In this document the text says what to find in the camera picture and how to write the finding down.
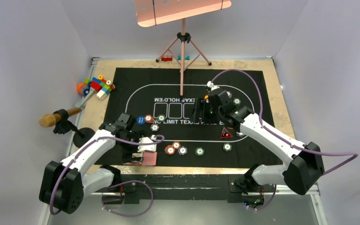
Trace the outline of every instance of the green poker chip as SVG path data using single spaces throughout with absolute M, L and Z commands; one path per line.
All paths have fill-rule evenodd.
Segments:
M 231 151 L 232 148 L 233 148 L 233 147 L 231 146 L 230 143 L 225 143 L 225 144 L 223 144 L 223 150 L 224 150 L 224 151 Z
M 158 119 L 158 121 L 163 122 L 165 120 L 165 116 L 164 115 L 159 115 L 157 117 L 157 119 Z
M 234 100 L 232 102 L 234 102 L 234 104 L 236 104 L 236 105 L 241 104 L 241 100 L 239 98 L 234 98 Z
M 203 150 L 203 148 L 197 148 L 195 149 L 195 154 L 197 156 L 203 156 L 203 154 L 205 153 L 205 150 Z

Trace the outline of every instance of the pink board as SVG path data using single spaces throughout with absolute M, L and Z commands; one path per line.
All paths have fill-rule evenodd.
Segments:
M 150 27 L 231 6 L 231 0 L 135 0 L 137 23 Z

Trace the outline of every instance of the blue poker chip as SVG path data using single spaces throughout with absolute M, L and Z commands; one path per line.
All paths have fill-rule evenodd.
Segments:
M 145 119 L 144 119 L 144 116 L 139 116 L 137 117 L 137 123 L 139 125 L 143 125 L 145 123 Z

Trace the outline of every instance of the wooden handle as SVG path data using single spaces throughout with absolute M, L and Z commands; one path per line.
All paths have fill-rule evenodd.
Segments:
M 69 110 L 67 110 L 68 117 L 78 114 L 80 111 L 82 111 L 81 108 L 69 109 Z M 43 126 L 44 128 L 48 128 L 48 127 L 54 126 L 60 120 L 61 120 L 61 116 L 58 113 L 46 114 L 39 120 L 39 124 L 41 126 Z

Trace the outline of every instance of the white line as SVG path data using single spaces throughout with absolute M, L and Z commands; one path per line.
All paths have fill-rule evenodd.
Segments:
M 128 111 L 128 105 L 129 105 L 129 101 L 130 99 L 132 98 L 132 96 L 138 92 L 139 90 L 145 88 L 145 87 L 148 87 L 148 86 L 152 86 L 152 85 L 156 85 L 156 86 L 180 86 L 180 84 L 164 84 L 164 83 L 151 83 L 151 84 L 147 84 L 147 85 L 144 85 L 140 88 L 138 88 L 137 90 L 135 90 L 130 96 L 129 98 L 127 99 L 127 102 L 126 102 L 126 108 L 125 108 L 125 113 Z M 184 86 L 206 86 L 205 84 L 184 84 Z M 242 94 L 244 94 L 248 99 L 249 99 L 249 102 L 251 103 L 252 105 L 252 109 L 253 111 L 255 111 L 255 107 L 253 106 L 253 103 L 252 103 L 252 100 L 250 100 L 249 96 L 243 92 L 242 90 L 236 88 L 236 87 L 233 87 L 233 86 L 230 86 L 230 85 L 218 85 L 219 87 L 222 86 L 222 87 L 229 87 L 229 88 L 234 88 L 236 90 L 239 90 Z
M 171 104 L 176 104 L 176 105 L 179 105 L 180 104 L 180 117 L 170 117 L 170 105 Z M 183 118 L 183 104 L 182 103 L 169 103 L 169 111 L 168 111 L 168 118 L 169 119 L 182 119 Z
M 168 115 L 168 113 L 167 113 L 168 104 L 167 104 L 166 102 L 156 102 L 156 103 L 154 104 L 154 112 L 152 113 L 152 117 L 156 118 L 156 116 L 155 116 L 155 105 L 156 105 L 156 104 L 166 104 L 166 114 L 165 114 L 165 118 L 166 118 L 167 115 Z
M 187 118 L 186 117 L 186 112 L 185 112 L 185 110 L 186 110 L 186 105 L 193 105 L 194 103 L 184 103 L 183 104 L 183 118 L 185 118 L 185 119 L 190 119 L 189 117 Z
M 242 141 L 243 139 L 247 138 L 248 136 L 245 136 L 239 140 L 234 141 L 206 141 L 206 140 L 164 140 L 164 142 L 218 142 L 218 143 L 234 143 Z

